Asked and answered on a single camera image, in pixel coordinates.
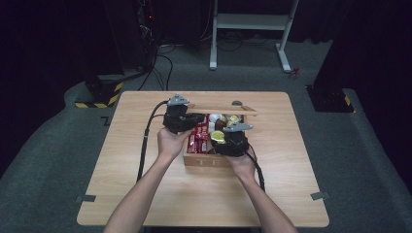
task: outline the wooden box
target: wooden box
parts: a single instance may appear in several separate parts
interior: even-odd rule
[[[248,116],[256,116],[258,112],[248,106],[206,106],[188,104],[188,113],[193,114],[222,114],[222,115],[237,115],[242,116],[243,122],[248,123]],[[230,168],[230,164],[220,154],[214,154],[213,150],[209,153],[190,153],[188,152],[189,139],[184,143],[183,159],[185,166],[197,167],[223,167]],[[212,149],[210,135],[207,141],[207,150]]]

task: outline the yellow and black tape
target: yellow and black tape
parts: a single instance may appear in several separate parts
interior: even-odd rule
[[[120,90],[121,87],[123,86],[123,83],[119,83],[117,84],[114,89],[113,92],[111,93],[105,93],[107,96],[106,99],[108,99],[107,101],[104,102],[82,102],[82,101],[76,101],[76,107],[78,108],[99,108],[99,109],[104,109],[104,108],[111,108],[115,105],[116,101],[119,98],[119,94],[120,94]]]

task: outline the white object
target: white object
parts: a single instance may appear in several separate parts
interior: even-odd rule
[[[209,121],[212,123],[216,123],[216,120],[222,118],[221,114],[210,114],[209,115]]]
[[[240,14],[218,14],[218,0],[215,0],[213,17],[213,36],[210,52],[210,69],[218,68],[217,34],[218,28],[234,29],[257,29],[257,30],[281,30],[284,31],[281,44],[276,45],[276,51],[282,63],[285,73],[292,71],[285,54],[285,44],[291,31],[294,14],[299,0],[293,0],[292,9],[287,16],[268,15],[240,15]]]

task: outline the robotic hand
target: robotic hand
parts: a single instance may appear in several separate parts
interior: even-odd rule
[[[190,130],[205,118],[203,114],[187,114],[189,100],[179,94],[175,94],[167,102],[166,114],[163,125],[174,134]]]
[[[245,123],[233,123],[223,129],[225,144],[219,144],[212,140],[215,152],[227,156],[240,157],[249,149],[248,138],[244,130],[252,129],[253,126]]]

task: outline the gray carpet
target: gray carpet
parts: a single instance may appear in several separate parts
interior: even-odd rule
[[[312,84],[330,43],[287,43],[292,67],[300,78],[284,74],[273,43],[218,51],[218,70],[209,70],[210,50],[162,48],[173,61],[169,90],[285,91],[293,109],[319,187],[330,225],[300,232],[412,232],[412,197],[385,155],[362,111],[357,94],[345,93],[353,114],[317,113],[305,85]],[[225,49],[233,44],[220,43]],[[163,57],[156,70],[163,81],[170,68]],[[136,90],[144,78],[127,81],[121,91]],[[102,226],[80,226],[76,197],[86,193],[108,126],[111,109],[77,109],[83,83],[65,95],[66,108],[45,122],[26,142],[0,183],[0,232],[101,232]],[[142,90],[160,90],[151,74]],[[236,229],[151,229],[152,232],[236,232]]]

